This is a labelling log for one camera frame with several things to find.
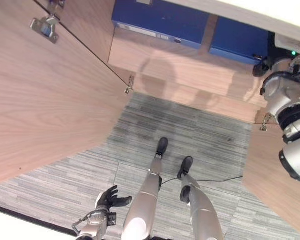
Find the gray carpet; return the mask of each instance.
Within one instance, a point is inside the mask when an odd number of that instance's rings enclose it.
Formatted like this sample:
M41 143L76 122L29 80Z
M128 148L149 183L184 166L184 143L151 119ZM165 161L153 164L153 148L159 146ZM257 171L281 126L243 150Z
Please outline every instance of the gray carpet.
M163 181L174 178L186 156L195 179L240 176L251 126L169 101L134 93L107 142L0 184L0 206L71 228L94 208L98 194L117 184L121 196L135 196L145 179L158 140L169 139ZM242 179L200 182L214 204L226 240L300 240L300 234L242 186ZM180 202L180 182L159 193L153 236L194 239L190 208ZM106 240L120 239L129 207L117 211Z

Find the cabinet door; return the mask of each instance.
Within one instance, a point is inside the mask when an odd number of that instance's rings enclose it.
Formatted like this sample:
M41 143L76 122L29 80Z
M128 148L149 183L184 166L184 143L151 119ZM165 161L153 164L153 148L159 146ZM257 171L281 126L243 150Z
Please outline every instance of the cabinet door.
M48 11L50 0L38 0ZM61 23L108 65L125 83L129 84L128 70L108 64L115 26L112 12L116 0L66 0L60 16Z
M126 85L65 28L52 44L30 28L47 13L0 0L0 181L105 142Z
M263 203L300 232L300 182L291 178L279 160L285 146L279 125L252 125L243 184Z

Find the wooden panel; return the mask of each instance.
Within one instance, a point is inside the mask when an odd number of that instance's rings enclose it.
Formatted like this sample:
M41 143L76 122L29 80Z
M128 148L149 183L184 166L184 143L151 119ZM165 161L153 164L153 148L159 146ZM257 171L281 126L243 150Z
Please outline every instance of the wooden panel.
M165 0L199 9L300 41L300 0Z
M48 6L48 0L39 0ZM108 63L115 26L111 21L116 0L67 0L61 22L103 62ZM108 65L126 83L132 72Z
M102 144L130 96L63 27L30 29L32 0L0 0L0 181Z
M255 123L255 116L260 109L253 104L141 74L136 76L133 89L135 92L251 124Z
M262 124L262 123L264 122L264 118L265 118L266 114L267 114L267 109L266 109L266 108L261 108L261 109L257 112L257 114L255 115L254 123L255 123L255 124ZM272 117L272 118L268 121L267 125L268 125L268 124L277 124L277 122L276 122L275 118Z
M199 50L116 29L109 63L148 77L265 107L266 101L259 95L263 79L252 76L253 65L208 53L216 21L217 17L211 15Z
M300 182L292 179L279 161L285 145L278 125L260 131L254 124L243 173L244 186L300 232Z

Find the metal bracket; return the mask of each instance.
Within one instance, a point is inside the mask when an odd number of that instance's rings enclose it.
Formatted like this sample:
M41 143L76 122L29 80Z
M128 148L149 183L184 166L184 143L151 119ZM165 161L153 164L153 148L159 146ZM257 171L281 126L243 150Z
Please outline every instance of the metal bracket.
M64 7L65 0L49 0L47 9L50 16L41 19L34 18L30 28L53 44L57 43L59 35L56 33L56 25L60 22Z
M129 94L130 90L133 90L132 87L134 86L134 82L135 82L135 77L131 75L130 78L129 78L128 87L124 91L126 94Z
M263 118L263 122L262 122L262 126L260 127L260 131L264 131L266 132L268 130L267 128L267 123L269 122L269 120L272 118L273 116L268 112L264 118Z

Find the silver robot leg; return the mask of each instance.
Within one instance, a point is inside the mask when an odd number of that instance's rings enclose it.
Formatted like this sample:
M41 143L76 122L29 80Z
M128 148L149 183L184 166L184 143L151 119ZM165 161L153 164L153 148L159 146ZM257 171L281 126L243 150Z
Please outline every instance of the silver robot leg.
M153 159L143 185L130 207L123 225L122 240L144 240L151 233L162 181L160 178L161 158L156 155Z
M189 174L182 175L182 189L190 187L191 223L195 240L223 240L217 212L199 184Z

